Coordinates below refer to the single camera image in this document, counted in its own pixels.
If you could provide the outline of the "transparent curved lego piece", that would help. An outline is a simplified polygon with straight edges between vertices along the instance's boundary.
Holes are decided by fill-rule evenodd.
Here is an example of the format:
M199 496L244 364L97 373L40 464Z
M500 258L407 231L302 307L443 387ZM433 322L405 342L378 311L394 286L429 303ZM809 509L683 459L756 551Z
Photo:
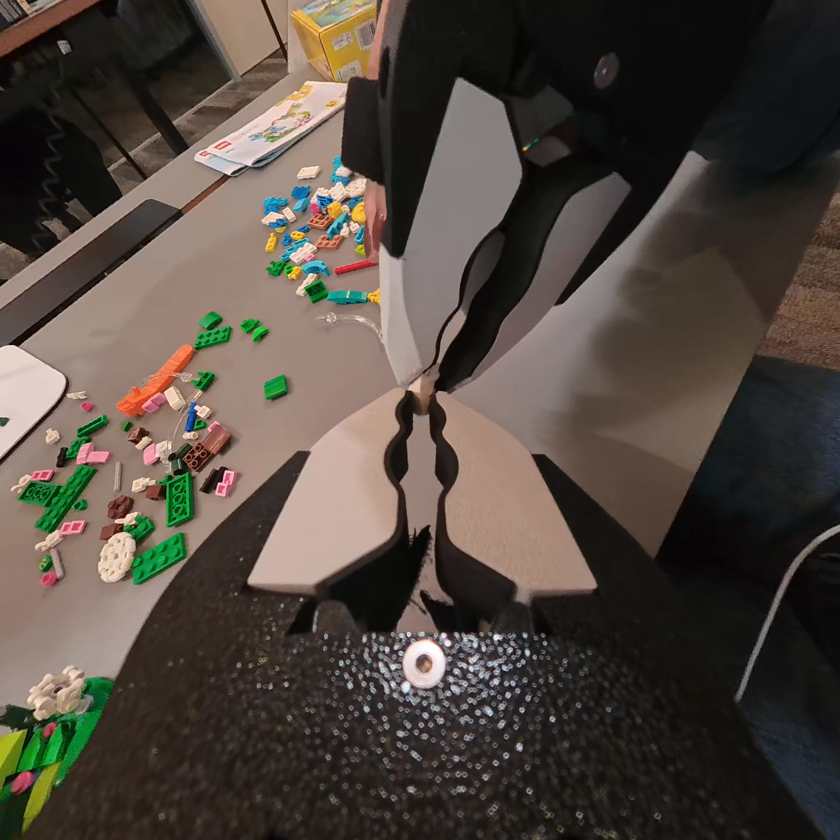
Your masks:
M370 318L366 318L364 316L360 316L357 314L351 313L336 313L335 311L329 311L326 314L322 314L317 316L317 320L319 322L324 322L328 325L335 325L338 323L357 323L360 324L367 329L370 329L374 335L376 336L377 340L379 341L380 345L384 346L384 337L382 328L379 324L371 320Z

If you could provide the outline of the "black bag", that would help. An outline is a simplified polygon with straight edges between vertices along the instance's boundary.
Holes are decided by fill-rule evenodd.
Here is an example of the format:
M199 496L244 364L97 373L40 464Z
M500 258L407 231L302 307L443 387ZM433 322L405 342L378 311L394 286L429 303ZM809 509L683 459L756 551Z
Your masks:
M122 196L97 145L60 116L21 111L2 122L1 145L1 240L31 259L59 243L44 220L77 228L69 201L97 216Z

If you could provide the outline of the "yellow lego box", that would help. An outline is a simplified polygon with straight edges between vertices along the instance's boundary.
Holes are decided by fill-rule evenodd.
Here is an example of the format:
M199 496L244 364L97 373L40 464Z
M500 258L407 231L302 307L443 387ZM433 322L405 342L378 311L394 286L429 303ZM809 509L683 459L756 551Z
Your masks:
M375 40L376 1L289 2L302 54L326 81L364 77Z

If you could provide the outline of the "wooden desk with black legs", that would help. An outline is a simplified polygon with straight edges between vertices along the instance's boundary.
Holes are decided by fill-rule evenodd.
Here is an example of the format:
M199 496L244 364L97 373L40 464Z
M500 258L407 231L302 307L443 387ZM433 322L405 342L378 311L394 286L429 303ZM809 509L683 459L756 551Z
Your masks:
M288 2L2 2L2 117L59 108L137 185L291 70Z

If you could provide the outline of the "colourful lego piece pile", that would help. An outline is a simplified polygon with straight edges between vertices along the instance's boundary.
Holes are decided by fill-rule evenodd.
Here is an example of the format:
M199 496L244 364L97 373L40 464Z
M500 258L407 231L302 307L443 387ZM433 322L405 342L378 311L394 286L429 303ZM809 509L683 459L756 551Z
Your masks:
M364 251L364 192L366 180L332 159L329 183L314 182L322 170L307 166L297 174L289 196L270 196L263 202L261 223L268 229L266 273L296 286L298 297L320 303L327 301L331 283L348 279L373 268L336 275L337 266L367 259ZM369 292L369 302L379 305L381 291Z

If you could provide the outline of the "white rounded tray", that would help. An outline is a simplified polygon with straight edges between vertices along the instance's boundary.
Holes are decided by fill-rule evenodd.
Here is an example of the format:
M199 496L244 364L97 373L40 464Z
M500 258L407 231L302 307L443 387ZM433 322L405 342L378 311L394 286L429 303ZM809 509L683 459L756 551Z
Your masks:
M13 345L1 348L1 460L56 407L67 377Z

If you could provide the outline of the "green lego garden build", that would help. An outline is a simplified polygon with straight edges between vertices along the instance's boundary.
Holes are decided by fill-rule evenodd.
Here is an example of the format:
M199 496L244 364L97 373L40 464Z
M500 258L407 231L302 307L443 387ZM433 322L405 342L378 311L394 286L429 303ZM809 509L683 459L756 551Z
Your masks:
M46 674L22 706L2 707L1 838L22 838L63 785L114 688L73 665Z

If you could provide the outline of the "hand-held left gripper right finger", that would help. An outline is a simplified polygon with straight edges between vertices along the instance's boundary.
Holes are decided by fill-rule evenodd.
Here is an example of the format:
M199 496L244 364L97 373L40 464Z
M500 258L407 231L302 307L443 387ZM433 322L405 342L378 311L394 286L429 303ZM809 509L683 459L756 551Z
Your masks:
M531 603L588 595L597 583L538 465L507 429L434 395L435 562L456 603Z

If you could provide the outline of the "lego instruction booklet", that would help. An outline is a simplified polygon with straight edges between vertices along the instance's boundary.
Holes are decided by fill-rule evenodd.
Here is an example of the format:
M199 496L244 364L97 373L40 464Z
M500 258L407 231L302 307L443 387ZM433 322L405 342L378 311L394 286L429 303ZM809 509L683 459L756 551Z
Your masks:
M257 119L195 153L194 161L224 175L275 160L344 106L348 85L306 81Z

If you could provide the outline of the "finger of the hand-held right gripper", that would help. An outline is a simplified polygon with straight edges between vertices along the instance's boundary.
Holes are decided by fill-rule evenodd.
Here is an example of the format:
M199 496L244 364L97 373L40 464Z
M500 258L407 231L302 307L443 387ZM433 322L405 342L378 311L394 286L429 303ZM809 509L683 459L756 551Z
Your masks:
M440 361L436 389L453 392L482 376L561 298L629 194L617 174L540 177L512 217L496 264L466 307Z
M502 100L455 82L404 254L381 250L381 330L397 384L435 364L466 317L462 281L522 179L520 150Z

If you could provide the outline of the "person's right hand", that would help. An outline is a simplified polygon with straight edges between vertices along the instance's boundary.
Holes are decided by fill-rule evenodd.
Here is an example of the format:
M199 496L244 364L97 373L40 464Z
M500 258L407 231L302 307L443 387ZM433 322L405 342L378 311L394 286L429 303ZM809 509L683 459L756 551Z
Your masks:
M383 185L366 180L364 192L364 251L366 258L373 264L379 263L382 232L387 217L385 188Z

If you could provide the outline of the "green and brown lego pile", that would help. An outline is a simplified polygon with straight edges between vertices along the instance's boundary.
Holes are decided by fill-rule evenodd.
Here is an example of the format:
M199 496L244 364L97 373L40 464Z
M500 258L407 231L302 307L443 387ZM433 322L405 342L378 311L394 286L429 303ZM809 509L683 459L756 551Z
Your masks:
M134 585L141 585L187 558L183 532L174 532L168 539L141 551L143 541L155 531L155 523L136 509L135 502L139 497L163 502L164 525L168 529L181 527L194 519L194 479L230 439L220 423L209 423L213 411L200 401L214 378L215 374L210 371L200 371L196 377L184 371L163 393L146 403L147 414L134 416L136 419L148 418L162 405L168 405L176 414L175 432L181 435L179 448L170 439L155 441L138 423L129 419L121 422L121 433L132 451L142 457L143 467L162 469L160 476L136 477L130 493L121 492L123 462L119 458L112 459L112 452L101 448L95 440L95 436L110 424L106 414L88 419L79 426L72 440L59 447L56 467L26 473L11 487L10 491L19 501L41 509L35 528L43 537L35 551L44 555L39 564L43 586L54 586L64 578L65 568L58 548L67 538L86 533L88 520L84 514L90 513L90 506L85 494L95 476L108 466L115 468L113 498L108 499L108 522L101 528L99 538L102 550L104 543L116 532L126 531L133 535L136 542L134 560L123 579L130 575Z

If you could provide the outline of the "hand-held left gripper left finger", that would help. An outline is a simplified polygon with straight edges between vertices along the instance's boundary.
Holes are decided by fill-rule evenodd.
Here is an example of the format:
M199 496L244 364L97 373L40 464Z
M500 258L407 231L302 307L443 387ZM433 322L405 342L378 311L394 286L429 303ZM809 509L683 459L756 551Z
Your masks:
M249 586L347 602L408 599L422 563L410 553L402 487L413 403L395 388L307 452Z

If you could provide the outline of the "dark blue upholstered chair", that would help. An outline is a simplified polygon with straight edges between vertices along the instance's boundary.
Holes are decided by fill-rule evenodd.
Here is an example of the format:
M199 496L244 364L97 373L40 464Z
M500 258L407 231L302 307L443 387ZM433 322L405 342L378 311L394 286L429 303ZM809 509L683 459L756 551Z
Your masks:
M756 357L657 560L730 692L795 557L839 522L839 373ZM808 554L741 709L826 838L839 836L838 535Z

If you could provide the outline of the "white round lego plate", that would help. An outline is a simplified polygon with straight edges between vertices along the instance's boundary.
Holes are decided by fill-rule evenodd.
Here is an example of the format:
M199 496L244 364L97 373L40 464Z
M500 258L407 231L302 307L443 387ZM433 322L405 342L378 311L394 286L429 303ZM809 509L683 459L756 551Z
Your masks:
M103 545L98 574L105 583L117 583L131 570L136 550L133 535L126 531L114 533Z

